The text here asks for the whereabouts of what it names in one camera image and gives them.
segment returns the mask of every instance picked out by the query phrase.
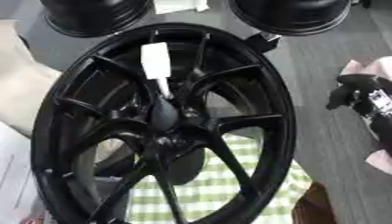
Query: rim lip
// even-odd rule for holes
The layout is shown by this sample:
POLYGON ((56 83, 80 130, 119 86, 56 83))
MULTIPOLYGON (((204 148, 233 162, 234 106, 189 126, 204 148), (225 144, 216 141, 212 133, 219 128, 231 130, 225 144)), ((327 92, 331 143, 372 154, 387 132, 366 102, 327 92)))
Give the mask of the rim lip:
POLYGON ((101 29, 95 30, 81 30, 81 29, 67 29, 58 25, 54 20, 51 18, 51 15, 48 10, 44 12, 45 21, 57 32, 65 34, 67 36, 76 37, 76 38, 97 38, 101 36, 106 36, 109 34, 113 34, 116 32, 125 32, 127 28, 131 27, 135 23, 137 23, 140 19, 142 19, 147 12, 150 10, 152 6, 151 0, 144 1, 139 8, 139 10, 129 11, 125 15, 125 18, 120 18, 116 21, 115 25, 111 27, 103 27, 101 29))
POLYGON ((270 32, 274 34, 280 34, 284 36, 307 36, 307 35, 313 35, 313 34, 318 34, 321 32, 327 32, 337 25, 339 25, 343 20, 346 19, 348 12, 351 9, 351 3, 350 1, 347 1, 345 9, 342 11, 342 13, 336 17, 334 20, 327 22, 326 24, 314 26, 311 28, 302 28, 302 29, 279 29, 267 24, 263 24, 260 21, 257 21, 252 16, 249 16, 245 10, 243 10, 237 3, 239 0, 229 0, 230 8, 232 9, 233 13, 243 22, 246 24, 255 27, 256 29, 259 29, 260 31, 265 31, 265 32, 270 32))
MULTIPOLYGON (((133 32, 140 32, 142 30, 154 28, 159 29, 161 27, 170 27, 172 29, 175 28, 179 30, 186 28, 193 30, 201 29, 207 32, 218 33, 220 35, 224 35, 225 37, 229 37, 234 42, 237 42, 239 46, 243 46, 244 48, 246 48, 244 49, 244 52, 247 52, 248 54, 251 54, 253 57, 255 57, 260 62, 260 64, 262 64, 269 71, 269 73, 273 75, 273 77, 271 78, 271 82, 276 84, 276 91, 281 94, 281 103, 285 110, 282 124, 284 126, 283 130, 285 131, 282 136, 283 142, 280 145, 281 150, 279 150, 279 154, 276 155, 278 160, 274 163, 276 167, 275 174, 270 176, 268 184, 265 186, 265 193, 263 194, 263 197, 259 197, 257 201, 253 202, 253 204, 249 206, 248 211, 244 211, 242 216, 238 217, 238 220, 229 220, 227 222, 236 224, 239 220, 241 220, 241 223, 250 223, 260 214, 260 212, 268 205, 270 200, 273 198, 273 196, 283 183, 284 178, 290 168, 291 161, 294 157, 296 140, 296 120, 289 91, 285 86, 284 81, 279 75, 278 71, 263 55, 252 49, 251 46, 247 45, 246 42, 244 42, 242 39, 237 38, 236 36, 226 31, 221 31, 212 27, 199 24, 167 23, 144 26, 135 30, 127 31, 126 33, 130 35, 133 32)), ((39 164, 35 163, 35 157, 38 157, 40 153, 40 145, 46 144, 46 146, 49 147, 48 142, 49 136, 51 134, 50 131, 48 131, 49 129, 47 127, 49 127, 53 121, 53 97, 58 91, 61 91, 60 89, 65 86, 65 83, 72 81, 72 79, 76 76, 75 74, 77 74, 81 69, 83 69, 83 66, 85 65, 86 61, 91 57, 91 55, 93 55, 94 53, 98 53, 99 51, 106 50, 112 45, 117 46, 116 43, 118 42, 118 40, 124 39, 124 35, 119 35, 107 39, 106 41, 102 42, 90 51, 86 52, 81 58, 74 62, 73 65, 64 72, 64 75, 62 75, 53 85, 52 89, 46 95, 38 112, 31 138, 31 169, 34 173, 38 185, 38 192, 42 200, 45 202, 45 205, 47 206, 48 210, 51 212, 51 214, 58 223, 77 224, 84 223, 84 221, 81 220, 80 216, 76 217, 78 215, 78 212, 75 209, 77 208, 67 207, 64 205, 59 206, 59 200, 55 198, 55 196, 58 196, 58 192, 54 191, 53 189, 51 189, 51 187, 49 187, 51 185, 48 183, 49 178, 42 172, 42 167, 39 167, 39 164)), ((205 218, 197 220, 195 223, 203 222, 205 218)))

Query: black wheel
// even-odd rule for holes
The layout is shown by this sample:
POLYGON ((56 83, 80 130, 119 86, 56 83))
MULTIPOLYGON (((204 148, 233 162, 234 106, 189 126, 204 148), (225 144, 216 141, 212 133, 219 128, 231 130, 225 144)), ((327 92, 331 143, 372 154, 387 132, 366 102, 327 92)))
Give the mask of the black wheel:
MULTIPOLYGON (((127 223, 119 201, 147 175, 157 179, 175 223, 190 223, 169 170, 189 155, 199 161, 203 157, 196 152, 208 148, 241 190, 223 208, 192 223, 250 223, 285 178, 295 125, 280 75, 243 40, 196 24, 154 24, 103 42, 64 72, 38 113, 32 169, 59 223, 127 223), (144 77, 140 48, 152 42, 168 43, 171 99, 144 77), (226 106, 216 112, 209 95, 224 99, 235 113, 226 106), (259 162, 250 177, 222 135, 252 127, 263 132, 255 136, 263 138, 263 150, 255 155, 259 162), (96 146, 108 139, 123 145, 96 159, 96 146), (97 190, 96 179, 110 176, 116 179, 110 191, 97 190)), ((189 177, 197 174, 195 167, 189 177)))

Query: white paper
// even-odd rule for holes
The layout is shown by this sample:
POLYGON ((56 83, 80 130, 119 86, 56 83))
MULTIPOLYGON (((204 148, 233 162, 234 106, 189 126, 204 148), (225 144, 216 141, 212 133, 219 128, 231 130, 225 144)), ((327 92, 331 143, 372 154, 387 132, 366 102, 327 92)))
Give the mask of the white paper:
POLYGON ((38 198, 30 169, 30 140, 0 122, 0 223, 18 224, 38 198))
POLYGON ((208 10, 207 0, 154 0, 157 14, 172 13, 176 11, 208 10))

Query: pink cloth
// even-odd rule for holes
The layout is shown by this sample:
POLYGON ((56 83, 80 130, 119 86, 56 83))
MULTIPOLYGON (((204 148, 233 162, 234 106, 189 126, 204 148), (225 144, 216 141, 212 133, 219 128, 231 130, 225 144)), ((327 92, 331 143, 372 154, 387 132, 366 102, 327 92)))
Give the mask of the pink cloth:
MULTIPOLYGON (((363 66, 360 62, 351 60, 341 72, 341 75, 345 74, 372 74, 392 81, 392 57, 380 58, 368 66, 363 66)), ((392 157, 385 150, 373 152, 367 157, 366 162, 392 175, 392 157)))

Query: green checkered cloth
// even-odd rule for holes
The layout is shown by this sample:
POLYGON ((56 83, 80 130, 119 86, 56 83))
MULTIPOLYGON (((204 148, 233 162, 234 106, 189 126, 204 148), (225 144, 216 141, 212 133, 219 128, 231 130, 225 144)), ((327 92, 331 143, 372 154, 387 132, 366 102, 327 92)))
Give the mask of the green checkered cloth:
MULTIPOLYGON (((227 134, 224 139, 239 162, 252 175, 262 148, 253 138, 227 134)), ((186 185, 175 186, 178 202, 189 221, 203 218, 227 204, 239 191, 235 175, 209 149, 202 172, 186 185)), ((291 211, 311 186, 312 180, 295 161, 273 200, 253 222, 292 223, 291 211)), ((134 224, 173 223, 172 212, 156 180, 146 177, 129 193, 127 220, 134 224)))

